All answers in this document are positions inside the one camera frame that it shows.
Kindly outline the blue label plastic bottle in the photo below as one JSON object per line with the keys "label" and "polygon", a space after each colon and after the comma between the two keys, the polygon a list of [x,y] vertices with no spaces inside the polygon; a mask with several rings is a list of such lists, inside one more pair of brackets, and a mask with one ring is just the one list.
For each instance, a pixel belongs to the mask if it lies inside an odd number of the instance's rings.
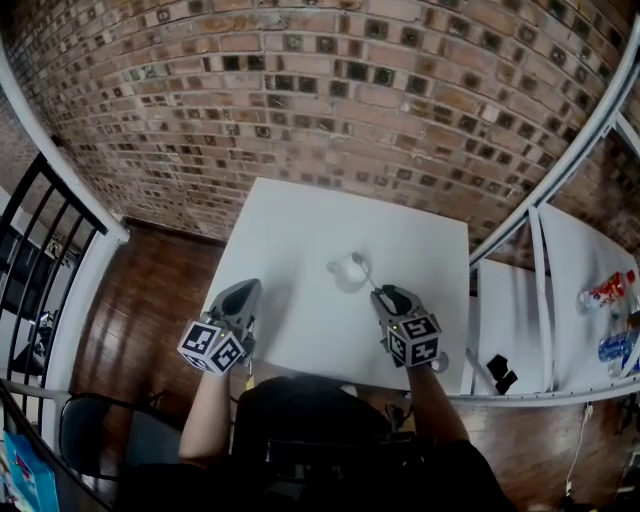
{"label": "blue label plastic bottle", "polygon": [[611,378],[621,376],[624,365],[628,362],[639,337],[640,328],[632,328],[600,341],[598,359],[601,363],[607,365]]}

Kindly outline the black chair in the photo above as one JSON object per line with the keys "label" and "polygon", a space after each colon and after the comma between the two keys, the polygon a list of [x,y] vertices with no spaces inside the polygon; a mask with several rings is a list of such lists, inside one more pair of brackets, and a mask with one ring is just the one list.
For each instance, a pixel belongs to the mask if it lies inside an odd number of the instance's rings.
{"label": "black chair", "polygon": [[[96,393],[71,396],[60,415],[59,449],[63,461],[83,476],[118,481],[128,470],[141,465],[176,464],[180,461],[180,418],[160,409],[162,391],[138,403]],[[106,420],[110,412],[127,413],[124,454],[113,470],[103,470],[107,447]]]}

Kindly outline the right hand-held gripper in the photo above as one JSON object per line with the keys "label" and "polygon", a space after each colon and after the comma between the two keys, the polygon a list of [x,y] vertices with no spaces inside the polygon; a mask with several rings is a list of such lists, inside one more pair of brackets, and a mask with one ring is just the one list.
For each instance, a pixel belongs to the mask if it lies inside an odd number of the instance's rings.
{"label": "right hand-held gripper", "polygon": [[[395,285],[383,285],[370,293],[370,300],[381,322],[381,344],[397,368],[427,365],[435,373],[449,367],[448,355],[440,348],[440,324],[425,310],[413,293]],[[413,315],[397,317],[396,315]]]}

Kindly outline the white curved metal post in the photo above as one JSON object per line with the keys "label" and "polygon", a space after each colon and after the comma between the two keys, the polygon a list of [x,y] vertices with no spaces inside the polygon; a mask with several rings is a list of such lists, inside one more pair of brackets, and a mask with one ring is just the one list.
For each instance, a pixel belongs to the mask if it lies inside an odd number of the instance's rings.
{"label": "white curved metal post", "polygon": [[90,192],[73,170],[63,152],[56,147],[44,125],[31,109],[9,64],[0,39],[0,86],[3,88],[12,109],[29,137],[36,144],[54,175],[70,188],[70,191],[86,206],[91,214],[106,227],[104,235],[96,235],[88,245],[88,251],[78,262],[77,274],[69,280],[69,294],[61,308],[60,321],[56,328],[48,371],[42,376],[44,411],[42,434],[44,440],[54,446],[57,443],[59,411],[53,402],[69,392],[77,350],[84,327],[102,279],[116,250],[130,239],[130,233]]}

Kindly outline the blue bag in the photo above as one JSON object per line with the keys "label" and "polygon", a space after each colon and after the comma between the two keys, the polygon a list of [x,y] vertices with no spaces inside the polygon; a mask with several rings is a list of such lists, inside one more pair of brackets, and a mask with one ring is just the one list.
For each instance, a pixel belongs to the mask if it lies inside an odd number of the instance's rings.
{"label": "blue bag", "polygon": [[60,512],[53,470],[23,435],[4,432],[13,491],[24,512]]}

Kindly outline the person's left forearm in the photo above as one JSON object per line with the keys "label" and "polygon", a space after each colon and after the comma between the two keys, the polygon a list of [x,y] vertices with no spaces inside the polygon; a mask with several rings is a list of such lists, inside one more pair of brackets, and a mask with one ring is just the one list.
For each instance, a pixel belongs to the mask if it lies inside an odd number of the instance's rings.
{"label": "person's left forearm", "polygon": [[179,457],[208,467],[229,452],[231,435],[230,375],[204,373],[182,432]]}

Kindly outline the red label plastic bottle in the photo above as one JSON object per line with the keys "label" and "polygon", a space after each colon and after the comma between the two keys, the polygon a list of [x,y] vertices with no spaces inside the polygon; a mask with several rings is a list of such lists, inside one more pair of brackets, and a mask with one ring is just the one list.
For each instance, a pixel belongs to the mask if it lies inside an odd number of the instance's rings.
{"label": "red label plastic bottle", "polygon": [[636,278],[634,270],[629,270],[626,273],[616,272],[595,288],[579,293],[576,298],[578,313],[584,315],[605,305],[629,298],[633,292]]}

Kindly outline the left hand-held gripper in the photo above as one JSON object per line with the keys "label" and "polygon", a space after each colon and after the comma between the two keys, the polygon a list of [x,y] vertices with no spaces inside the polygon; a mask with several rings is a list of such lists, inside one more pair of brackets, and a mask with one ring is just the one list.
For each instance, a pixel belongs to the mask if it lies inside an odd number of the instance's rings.
{"label": "left hand-held gripper", "polygon": [[[187,325],[177,351],[207,373],[227,374],[236,364],[248,366],[256,347],[253,326],[261,294],[256,278],[221,291],[209,311]],[[238,316],[245,306],[245,316]]]}

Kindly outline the black metal railing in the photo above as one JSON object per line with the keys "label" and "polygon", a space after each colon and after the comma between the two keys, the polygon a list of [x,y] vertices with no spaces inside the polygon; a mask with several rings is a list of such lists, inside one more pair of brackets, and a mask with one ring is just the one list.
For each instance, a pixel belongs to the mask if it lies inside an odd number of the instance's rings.
{"label": "black metal railing", "polygon": [[54,338],[94,238],[107,226],[39,154],[0,201],[0,366],[44,386]]}

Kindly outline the white cup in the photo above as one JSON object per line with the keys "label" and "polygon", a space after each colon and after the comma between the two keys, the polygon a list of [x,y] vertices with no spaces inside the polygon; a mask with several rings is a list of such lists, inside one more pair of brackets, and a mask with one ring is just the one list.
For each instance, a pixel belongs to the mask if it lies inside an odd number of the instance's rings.
{"label": "white cup", "polygon": [[333,276],[336,288],[345,294],[354,294],[363,287],[371,287],[362,270],[353,263],[351,253],[343,258],[329,261],[326,265],[327,271]]}

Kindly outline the metal spoon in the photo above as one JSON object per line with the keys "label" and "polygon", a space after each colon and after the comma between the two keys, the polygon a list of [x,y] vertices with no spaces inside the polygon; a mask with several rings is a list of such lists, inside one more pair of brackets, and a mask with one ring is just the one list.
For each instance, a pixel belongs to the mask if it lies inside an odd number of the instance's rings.
{"label": "metal spoon", "polygon": [[373,281],[370,273],[369,264],[367,263],[367,260],[365,259],[365,257],[359,252],[352,252],[351,259],[353,263],[362,270],[367,282],[371,285],[374,292],[376,294],[379,294],[381,292],[381,288]]}

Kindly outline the person's right forearm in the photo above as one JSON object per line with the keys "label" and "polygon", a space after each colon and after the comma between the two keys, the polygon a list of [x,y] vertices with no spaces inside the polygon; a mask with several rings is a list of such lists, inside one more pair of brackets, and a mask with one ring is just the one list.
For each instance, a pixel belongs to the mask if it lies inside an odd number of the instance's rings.
{"label": "person's right forearm", "polygon": [[437,443],[468,441],[468,432],[430,366],[406,369],[410,385],[414,424],[419,437]]}

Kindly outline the person's black clothed body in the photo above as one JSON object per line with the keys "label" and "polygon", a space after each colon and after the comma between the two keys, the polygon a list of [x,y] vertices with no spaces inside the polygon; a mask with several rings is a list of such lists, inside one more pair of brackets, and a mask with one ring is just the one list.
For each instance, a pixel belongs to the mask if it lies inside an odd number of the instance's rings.
{"label": "person's black clothed body", "polygon": [[517,512],[467,439],[396,432],[370,404],[313,377],[242,394],[228,454],[127,471],[113,511]]}

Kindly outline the small black device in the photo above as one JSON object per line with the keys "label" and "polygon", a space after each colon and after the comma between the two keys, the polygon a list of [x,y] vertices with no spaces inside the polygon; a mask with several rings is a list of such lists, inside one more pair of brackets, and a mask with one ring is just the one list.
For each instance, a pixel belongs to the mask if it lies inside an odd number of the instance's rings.
{"label": "small black device", "polygon": [[508,360],[500,354],[495,355],[487,363],[487,369],[495,381],[499,395],[505,395],[518,380],[516,373],[508,368]]}

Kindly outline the white metal frame with struts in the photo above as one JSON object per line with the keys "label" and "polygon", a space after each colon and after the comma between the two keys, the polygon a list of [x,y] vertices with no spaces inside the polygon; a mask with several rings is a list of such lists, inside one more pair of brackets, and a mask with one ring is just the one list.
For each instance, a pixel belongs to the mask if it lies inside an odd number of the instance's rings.
{"label": "white metal frame with struts", "polygon": [[[629,298],[581,315],[577,295],[636,272]],[[601,340],[632,329],[640,301],[640,4],[622,59],[585,126],[523,203],[475,250],[461,396],[544,407],[640,393],[640,341],[618,378]],[[518,377],[499,395],[487,363]]]}

